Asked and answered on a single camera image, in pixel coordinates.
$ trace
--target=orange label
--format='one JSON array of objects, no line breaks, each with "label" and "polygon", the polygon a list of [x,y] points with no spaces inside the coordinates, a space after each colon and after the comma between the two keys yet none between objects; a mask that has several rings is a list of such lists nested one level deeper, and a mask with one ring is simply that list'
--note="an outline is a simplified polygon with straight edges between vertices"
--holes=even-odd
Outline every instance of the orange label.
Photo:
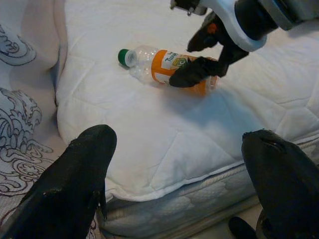
[{"label": "orange label", "polygon": [[[152,62],[152,77],[155,81],[169,84],[170,77],[174,74],[176,69],[187,63],[188,59],[193,61],[197,57],[181,55],[167,50],[160,50],[154,57]],[[183,88],[189,93],[204,96],[207,94],[206,80],[199,84]]]}]

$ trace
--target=clear plastic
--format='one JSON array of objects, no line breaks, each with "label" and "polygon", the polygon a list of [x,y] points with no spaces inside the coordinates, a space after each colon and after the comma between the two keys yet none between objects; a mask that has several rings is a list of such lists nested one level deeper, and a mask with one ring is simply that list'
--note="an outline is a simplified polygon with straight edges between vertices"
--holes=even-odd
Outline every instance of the clear plastic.
[{"label": "clear plastic", "polygon": [[155,47],[143,45],[134,49],[134,51],[138,58],[135,66],[130,68],[130,74],[144,84],[152,83],[152,61],[159,50]]}]

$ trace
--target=robotic arm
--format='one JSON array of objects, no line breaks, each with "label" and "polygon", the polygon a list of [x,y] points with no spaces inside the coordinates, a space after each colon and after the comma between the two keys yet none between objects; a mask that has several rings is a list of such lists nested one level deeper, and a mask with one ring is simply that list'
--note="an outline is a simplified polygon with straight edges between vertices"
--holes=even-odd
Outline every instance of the robotic arm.
[{"label": "robotic arm", "polygon": [[[230,64],[263,47],[268,33],[278,27],[290,30],[319,17],[318,0],[172,0],[171,9],[175,7],[186,10],[188,15],[204,15],[207,8],[213,10],[190,40],[187,50],[201,51],[218,42],[222,44],[218,61],[197,60],[207,75],[219,77],[226,75]],[[187,69],[182,68],[171,77],[172,86],[191,87],[203,80],[187,79],[182,70]]]}]

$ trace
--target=white bedsheet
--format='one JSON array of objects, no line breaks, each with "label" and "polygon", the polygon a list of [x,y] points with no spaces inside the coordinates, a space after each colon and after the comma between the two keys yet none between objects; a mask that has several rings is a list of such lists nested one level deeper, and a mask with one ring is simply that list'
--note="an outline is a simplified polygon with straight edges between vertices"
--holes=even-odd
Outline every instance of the white bedsheet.
[{"label": "white bedsheet", "polygon": [[[66,142],[106,123],[118,146],[107,198],[160,198],[242,163],[241,136],[267,128],[294,142],[319,136],[318,22],[287,33],[232,65],[204,99],[142,85],[119,66],[121,48],[146,44],[186,53],[203,17],[169,1],[67,0],[68,57],[57,89]],[[220,47],[196,55],[218,57]]]}]

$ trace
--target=bed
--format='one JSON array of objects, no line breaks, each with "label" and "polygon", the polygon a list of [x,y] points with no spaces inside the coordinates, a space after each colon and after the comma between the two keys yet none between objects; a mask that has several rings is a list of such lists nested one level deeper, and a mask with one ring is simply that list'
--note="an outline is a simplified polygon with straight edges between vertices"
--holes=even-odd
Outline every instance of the bed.
[{"label": "bed", "polygon": [[272,33],[204,98],[143,85],[119,65],[120,49],[143,44],[187,54],[202,21],[169,1],[0,0],[0,225],[66,145],[100,123],[118,146],[108,218],[97,213],[90,239],[187,238],[258,203],[244,132],[273,130],[318,163],[317,22]]},{"label": "bed", "polygon": [[[257,203],[241,157],[244,132],[273,130],[316,160],[316,22],[272,33],[264,48],[230,67],[211,95],[196,98],[142,84],[117,54],[139,45],[187,54],[203,17],[156,0],[67,0],[65,12],[69,48],[56,94],[60,135],[69,143],[100,123],[118,135],[106,178],[109,216],[99,221],[107,237],[182,238],[186,228],[195,233],[203,222]],[[195,56],[217,58],[220,49]]]}]

